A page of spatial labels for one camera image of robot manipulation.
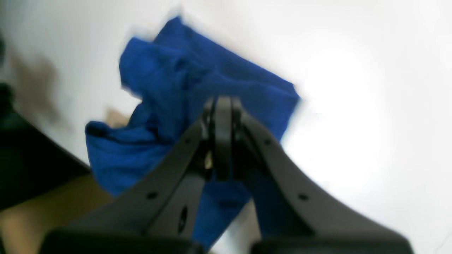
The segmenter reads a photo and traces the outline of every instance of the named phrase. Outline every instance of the microfiber cloth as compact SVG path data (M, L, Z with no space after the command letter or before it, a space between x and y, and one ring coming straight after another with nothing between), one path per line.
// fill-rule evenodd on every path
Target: microfiber cloth
M132 38L119 70L123 87L142 102L126 127L90 122L85 130L92 172L115 196L158 165L210 97L239 97L279 140L300 101L293 84L196 33L179 17L153 42ZM240 182L207 182L193 239L210 248L250 196Z

